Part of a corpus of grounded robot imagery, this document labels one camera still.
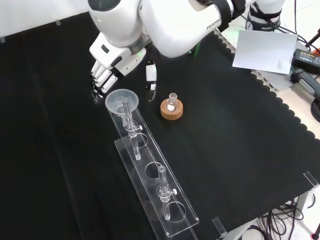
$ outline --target glass tube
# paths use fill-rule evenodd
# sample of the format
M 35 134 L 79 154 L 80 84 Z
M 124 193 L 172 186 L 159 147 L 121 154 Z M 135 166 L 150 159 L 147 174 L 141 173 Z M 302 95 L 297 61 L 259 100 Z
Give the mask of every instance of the glass tube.
M 163 208 L 163 215 L 166 220 L 170 220 L 170 195 L 171 191 L 169 188 L 169 184 L 167 181 L 167 174 L 166 174 L 166 167 L 165 166 L 159 166 L 158 167 L 158 173 L 159 173 L 159 196 L 160 200 L 162 201 L 162 208 Z
M 125 129 L 128 131 L 128 134 L 131 137 L 135 159 L 140 160 L 141 155 L 140 155 L 139 145 L 137 141 L 137 123 L 133 121 L 128 99 L 124 98 L 122 104 L 123 104 L 123 109 L 124 109 L 124 114 L 126 119 Z

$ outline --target black tablecloth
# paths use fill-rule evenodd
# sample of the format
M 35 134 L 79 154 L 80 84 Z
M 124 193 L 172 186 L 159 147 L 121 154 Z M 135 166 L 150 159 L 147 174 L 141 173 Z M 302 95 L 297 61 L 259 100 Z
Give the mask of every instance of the black tablecloth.
M 92 101 L 89 47 L 98 34 L 84 13 L 0 45 L 5 239 L 154 238 L 114 147 L 112 119 Z M 159 80 L 152 102 L 145 90 L 150 56 Z M 311 189 L 303 173 L 320 179 L 319 141 L 232 62 L 210 34 L 195 59 L 168 59 L 149 48 L 144 63 L 113 87 L 138 94 L 138 108 L 200 219 L 194 230 L 201 240 L 218 237 L 213 218 L 231 231 Z M 172 92 L 184 105 L 177 121 L 160 115 Z

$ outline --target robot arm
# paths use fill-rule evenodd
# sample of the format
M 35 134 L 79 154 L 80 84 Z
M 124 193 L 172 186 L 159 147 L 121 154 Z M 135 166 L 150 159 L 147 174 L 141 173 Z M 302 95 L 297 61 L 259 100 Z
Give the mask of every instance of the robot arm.
M 143 25 L 153 44 L 166 57 L 175 58 L 187 53 L 207 34 L 223 24 L 224 27 L 220 29 L 222 32 L 232 19 L 241 15 L 254 2 L 266 14 L 281 12 L 284 3 L 284 0 L 214 0 L 209 1 L 211 5 L 205 7 L 198 1 L 141 1 L 138 13 Z M 254 16 L 251 18 L 264 22 Z
M 117 80 L 113 68 L 124 76 L 130 73 L 142 61 L 150 41 L 166 57 L 181 56 L 216 28 L 225 30 L 248 6 L 251 22 L 247 29 L 270 31 L 252 4 L 257 3 L 278 24 L 284 1 L 88 0 L 90 15 L 100 30 L 90 48 L 97 60 L 91 71 L 97 91 L 106 93 Z

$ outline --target white wall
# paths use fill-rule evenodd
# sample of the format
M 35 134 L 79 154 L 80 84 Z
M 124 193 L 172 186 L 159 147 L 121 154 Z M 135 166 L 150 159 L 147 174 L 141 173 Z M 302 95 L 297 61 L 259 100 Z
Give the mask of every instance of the white wall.
M 87 0 L 0 0 L 0 37 L 88 10 Z

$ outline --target round wooden holder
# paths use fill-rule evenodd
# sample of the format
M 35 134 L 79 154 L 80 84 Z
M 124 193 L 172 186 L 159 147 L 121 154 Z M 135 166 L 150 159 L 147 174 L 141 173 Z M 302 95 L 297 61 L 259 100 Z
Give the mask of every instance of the round wooden holder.
M 177 99 L 177 102 L 179 104 L 179 108 L 177 111 L 168 111 L 165 107 L 165 103 L 167 102 L 169 98 L 167 98 L 166 100 L 164 100 L 161 103 L 161 115 L 162 117 L 164 117 L 167 120 L 177 120 L 178 118 L 180 118 L 182 116 L 182 114 L 184 113 L 184 105 L 182 104 L 182 102 Z

